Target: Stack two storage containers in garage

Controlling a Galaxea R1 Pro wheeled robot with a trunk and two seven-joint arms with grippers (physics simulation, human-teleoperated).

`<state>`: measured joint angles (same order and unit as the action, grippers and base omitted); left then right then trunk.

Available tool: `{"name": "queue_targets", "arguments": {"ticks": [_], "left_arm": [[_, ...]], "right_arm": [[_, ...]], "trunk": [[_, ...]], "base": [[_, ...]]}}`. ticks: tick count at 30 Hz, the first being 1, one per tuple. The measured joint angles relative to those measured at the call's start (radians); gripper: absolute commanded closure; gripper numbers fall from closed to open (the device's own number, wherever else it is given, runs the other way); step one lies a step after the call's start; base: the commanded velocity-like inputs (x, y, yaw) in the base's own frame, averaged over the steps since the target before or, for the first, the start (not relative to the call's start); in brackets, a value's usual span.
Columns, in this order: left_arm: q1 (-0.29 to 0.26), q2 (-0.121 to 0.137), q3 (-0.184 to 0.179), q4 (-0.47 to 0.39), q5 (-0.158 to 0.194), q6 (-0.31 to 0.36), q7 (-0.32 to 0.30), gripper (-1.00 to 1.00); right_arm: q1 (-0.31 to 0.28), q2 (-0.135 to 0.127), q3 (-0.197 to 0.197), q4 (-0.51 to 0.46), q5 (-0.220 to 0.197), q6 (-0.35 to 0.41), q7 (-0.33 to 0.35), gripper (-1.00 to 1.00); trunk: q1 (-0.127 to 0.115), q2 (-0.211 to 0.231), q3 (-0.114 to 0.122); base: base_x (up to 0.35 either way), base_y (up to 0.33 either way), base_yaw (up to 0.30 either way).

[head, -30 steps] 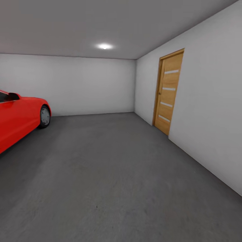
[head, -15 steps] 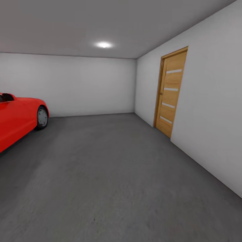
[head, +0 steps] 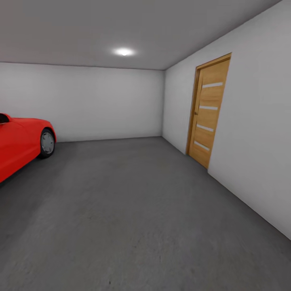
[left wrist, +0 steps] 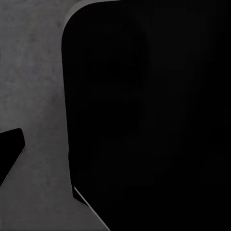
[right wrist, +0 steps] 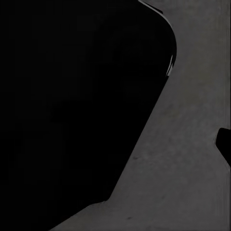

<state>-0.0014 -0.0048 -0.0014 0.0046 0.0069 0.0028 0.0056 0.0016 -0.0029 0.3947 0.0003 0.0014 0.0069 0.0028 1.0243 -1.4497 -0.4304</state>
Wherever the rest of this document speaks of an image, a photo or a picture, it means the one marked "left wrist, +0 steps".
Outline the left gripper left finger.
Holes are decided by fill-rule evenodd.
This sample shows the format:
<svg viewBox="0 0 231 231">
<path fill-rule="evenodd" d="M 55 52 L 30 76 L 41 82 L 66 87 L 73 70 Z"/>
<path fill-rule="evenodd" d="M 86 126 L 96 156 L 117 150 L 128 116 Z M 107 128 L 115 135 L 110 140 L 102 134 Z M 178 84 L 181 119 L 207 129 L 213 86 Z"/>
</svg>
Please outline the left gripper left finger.
<svg viewBox="0 0 231 231">
<path fill-rule="evenodd" d="M 0 133 L 0 185 L 6 179 L 25 146 L 21 128 Z"/>
</svg>

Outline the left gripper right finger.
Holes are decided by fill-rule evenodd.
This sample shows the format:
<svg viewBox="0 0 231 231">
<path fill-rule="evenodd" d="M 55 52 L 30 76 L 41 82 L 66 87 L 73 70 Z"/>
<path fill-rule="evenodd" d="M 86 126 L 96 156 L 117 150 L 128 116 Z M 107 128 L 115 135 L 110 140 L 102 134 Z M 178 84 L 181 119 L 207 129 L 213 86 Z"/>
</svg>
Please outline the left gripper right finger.
<svg viewBox="0 0 231 231">
<path fill-rule="evenodd" d="M 231 130 L 220 128 L 217 134 L 216 146 L 231 167 Z"/>
</svg>

